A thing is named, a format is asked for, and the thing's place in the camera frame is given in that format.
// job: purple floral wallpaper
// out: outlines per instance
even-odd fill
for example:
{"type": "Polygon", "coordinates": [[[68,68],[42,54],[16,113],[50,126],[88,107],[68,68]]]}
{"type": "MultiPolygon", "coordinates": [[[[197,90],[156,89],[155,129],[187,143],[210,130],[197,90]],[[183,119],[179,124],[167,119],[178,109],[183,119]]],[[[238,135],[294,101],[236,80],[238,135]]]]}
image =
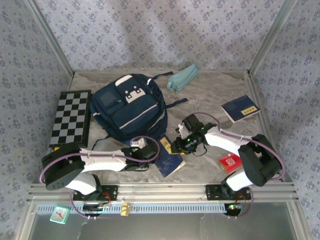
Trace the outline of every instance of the purple floral wallpaper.
{"type": "Polygon", "coordinates": [[[12,239],[69,78],[23,0],[0,1],[0,239],[12,239]]]}
{"type": "Polygon", "coordinates": [[[298,0],[255,80],[270,129],[320,240],[320,2],[298,0]]]}
{"type": "Polygon", "coordinates": [[[243,70],[283,0],[37,2],[74,70],[243,70]]]}

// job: gray marble surface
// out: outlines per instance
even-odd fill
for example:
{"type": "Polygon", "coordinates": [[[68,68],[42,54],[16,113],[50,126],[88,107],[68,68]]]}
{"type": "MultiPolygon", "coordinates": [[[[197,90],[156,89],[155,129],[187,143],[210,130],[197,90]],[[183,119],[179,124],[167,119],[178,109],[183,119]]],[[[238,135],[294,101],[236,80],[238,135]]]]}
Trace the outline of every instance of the gray marble surface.
{"type": "MultiPolygon", "coordinates": [[[[125,74],[134,72],[76,72],[71,84],[71,91],[91,89],[95,93],[107,83],[121,77],[125,74]]],[[[139,71],[147,76],[154,76],[158,73],[139,71]]],[[[201,72],[194,78],[182,91],[176,94],[167,90],[168,76],[159,77],[156,82],[163,92],[166,104],[171,104],[176,100],[188,98],[188,102],[179,104],[168,109],[168,126],[166,135],[171,141],[178,136],[175,132],[178,124],[187,115],[201,111],[214,115],[218,118],[222,127],[228,131],[253,136],[259,133],[257,116],[254,115],[245,120],[232,124],[226,114],[223,112],[221,105],[233,99],[241,97],[247,93],[246,83],[240,75],[223,74],[216,72],[201,72]]],[[[213,119],[205,115],[197,116],[204,124],[214,123],[213,119]]],[[[107,133],[100,125],[91,118],[88,148],[91,149],[97,139],[104,138],[107,133]]],[[[123,147],[123,145],[112,139],[100,141],[95,150],[97,151],[114,151],[123,147]]],[[[204,149],[198,147],[197,154],[203,153],[204,149]]],[[[157,167],[152,165],[146,172],[113,172],[97,171],[102,183],[198,183],[198,182],[220,182],[225,174],[217,165],[216,161],[228,154],[227,151],[217,148],[208,147],[208,152],[204,156],[195,157],[194,155],[184,155],[183,159],[186,165],[164,178],[157,167]]]]}

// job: blue book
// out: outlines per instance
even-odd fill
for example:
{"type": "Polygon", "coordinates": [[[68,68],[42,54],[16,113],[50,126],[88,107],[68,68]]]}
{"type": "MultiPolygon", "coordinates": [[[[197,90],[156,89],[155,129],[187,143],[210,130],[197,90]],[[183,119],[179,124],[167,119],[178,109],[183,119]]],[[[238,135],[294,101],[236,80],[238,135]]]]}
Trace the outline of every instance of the blue book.
{"type": "Polygon", "coordinates": [[[233,123],[260,112],[260,108],[247,95],[227,102],[221,107],[233,123]]]}
{"type": "Polygon", "coordinates": [[[166,135],[162,136],[158,143],[161,157],[155,162],[155,165],[162,176],[166,178],[186,165],[186,162],[180,154],[171,154],[171,142],[166,135]]]}

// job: red book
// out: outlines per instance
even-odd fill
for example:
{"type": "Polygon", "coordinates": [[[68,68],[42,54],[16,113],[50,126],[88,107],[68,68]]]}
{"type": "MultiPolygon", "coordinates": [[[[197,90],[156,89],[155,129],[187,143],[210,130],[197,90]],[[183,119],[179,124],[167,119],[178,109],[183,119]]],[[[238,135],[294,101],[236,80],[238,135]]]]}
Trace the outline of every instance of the red book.
{"type": "Polygon", "coordinates": [[[217,163],[225,174],[229,174],[242,165],[241,158],[233,153],[220,158],[217,163]]]}

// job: metal bracket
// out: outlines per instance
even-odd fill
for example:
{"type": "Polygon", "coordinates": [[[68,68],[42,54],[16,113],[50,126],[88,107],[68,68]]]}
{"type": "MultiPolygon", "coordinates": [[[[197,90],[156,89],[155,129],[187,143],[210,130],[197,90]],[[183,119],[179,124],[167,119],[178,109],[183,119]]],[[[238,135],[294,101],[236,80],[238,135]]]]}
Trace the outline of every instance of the metal bracket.
{"type": "Polygon", "coordinates": [[[208,201],[222,201],[222,200],[242,200],[239,198],[241,193],[246,200],[251,200],[251,195],[248,187],[244,187],[232,194],[229,198],[225,197],[222,192],[221,184],[209,184],[205,186],[206,199],[208,201]]]}
{"type": "Polygon", "coordinates": [[[95,199],[92,199],[92,196],[90,195],[83,195],[81,192],[75,191],[73,195],[73,201],[109,201],[108,195],[104,195],[103,193],[107,193],[110,196],[110,201],[117,201],[118,186],[102,185],[101,193],[95,199]]]}

